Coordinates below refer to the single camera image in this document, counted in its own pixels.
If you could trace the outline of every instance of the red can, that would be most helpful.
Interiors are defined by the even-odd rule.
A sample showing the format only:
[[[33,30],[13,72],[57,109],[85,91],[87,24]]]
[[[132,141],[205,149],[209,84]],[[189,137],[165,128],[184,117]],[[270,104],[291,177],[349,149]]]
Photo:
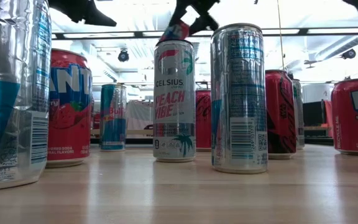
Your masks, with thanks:
[[[335,84],[331,93],[335,149],[358,154],[358,79]]]
[[[211,151],[211,90],[196,91],[197,151]]]
[[[81,164],[89,156],[91,87],[84,56],[52,49],[47,167]]]
[[[296,153],[292,81],[283,70],[266,70],[267,140],[269,159]]]

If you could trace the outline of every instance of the can rim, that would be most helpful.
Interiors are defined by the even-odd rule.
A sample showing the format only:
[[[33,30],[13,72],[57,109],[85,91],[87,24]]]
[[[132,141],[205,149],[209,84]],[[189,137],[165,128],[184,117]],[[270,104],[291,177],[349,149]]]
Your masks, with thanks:
[[[180,40],[180,39],[165,39],[165,40],[161,40],[161,41],[159,41],[155,46],[158,46],[159,44],[164,43],[164,42],[167,42],[167,41],[186,42],[186,43],[190,44],[192,47],[194,47],[193,44],[192,44],[190,41],[188,41],[188,40]]]
[[[81,54],[78,54],[78,53],[72,52],[72,51],[70,51],[70,50],[64,50],[64,49],[56,49],[56,48],[53,48],[53,49],[51,50],[51,52],[52,52],[52,51],[60,51],[60,52],[70,53],[70,54],[73,54],[73,55],[79,56],[79,57],[81,57],[81,58],[85,59],[86,61],[88,61],[88,59],[86,59],[86,57],[85,57],[84,55],[81,55]]]
[[[220,28],[218,28],[216,31],[214,31],[214,33],[212,34],[211,38],[217,34],[218,32],[230,28],[230,27],[235,27],[235,26],[248,26],[248,27],[253,27],[256,28],[257,30],[259,30],[260,32],[262,32],[262,28],[260,28],[259,26],[255,25],[255,24],[250,24],[250,23],[246,23],[246,22],[238,22],[238,23],[234,23],[234,24],[228,24],[225,26],[222,26]]]

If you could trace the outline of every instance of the soda can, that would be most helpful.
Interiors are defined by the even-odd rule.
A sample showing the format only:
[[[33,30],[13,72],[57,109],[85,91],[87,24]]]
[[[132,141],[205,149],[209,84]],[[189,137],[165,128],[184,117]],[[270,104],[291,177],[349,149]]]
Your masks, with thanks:
[[[101,150],[124,151],[126,139],[127,90],[121,84],[106,84],[101,90]]]
[[[286,71],[266,70],[269,159],[290,159],[296,153],[293,87]]]
[[[296,150],[302,150],[305,147],[305,124],[303,122],[303,102],[300,81],[292,79],[292,87],[295,110]]]
[[[196,90],[196,147],[211,152],[211,90]]]
[[[90,154],[92,75],[86,58],[52,49],[47,167],[81,164]]]
[[[231,24],[211,40],[212,166],[221,172],[267,170],[262,31]]]
[[[196,156],[195,55],[186,40],[164,40],[154,51],[154,157],[188,162]]]
[[[51,31],[47,1],[0,1],[0,189],[47,163]]]
[[[335,149],[358,154],[358,79],[336,83],[331,92]]]

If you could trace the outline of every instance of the metal can body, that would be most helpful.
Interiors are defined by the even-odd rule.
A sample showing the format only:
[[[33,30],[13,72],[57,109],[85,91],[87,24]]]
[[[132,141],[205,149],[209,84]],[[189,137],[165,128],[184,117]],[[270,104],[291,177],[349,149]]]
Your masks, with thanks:
[[[331,93],[335,149],[358,154],[358,79],[335,84]]]
[[[285,71],[266,70],[269,159],[289,159],[296,153],[293,87]]]
[[[51,31],[47,2],[0,1],[0,189],[47,163]]]
[[[81,164],[90,154],[92,75],[82,55],[52,50],[47,167]]]
[[[196,91],[197,151],[211,151],[211,90]]]
[[[188,162],[196,156],[195,58],[185,40],[159,42],[154,51],[154,157]]]
[[[301,83],[299,80],[293,79],[292,86],[296,125],[296,149],[300,150],[305,147],[305,124],[303,123]]]
[[[211,44],[212,165],[222,172],[267,170],[264,45],[260,28],[233,24]]]
[[[102,86],[100,104],[100,141],[102,151],[125,150],[126,87],[119,84]]]

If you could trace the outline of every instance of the can label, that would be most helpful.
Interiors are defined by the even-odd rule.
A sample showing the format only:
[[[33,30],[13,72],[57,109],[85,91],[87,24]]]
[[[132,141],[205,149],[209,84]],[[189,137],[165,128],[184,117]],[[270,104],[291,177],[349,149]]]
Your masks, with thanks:
[[[156,158],[195,157],[194,63],[193,48],[186,42],[163,42],[155,50]]]
[[[50,76],[48,160],[87,157],[91,134],[91,71],[69,61],[53,61],[52,57]]]

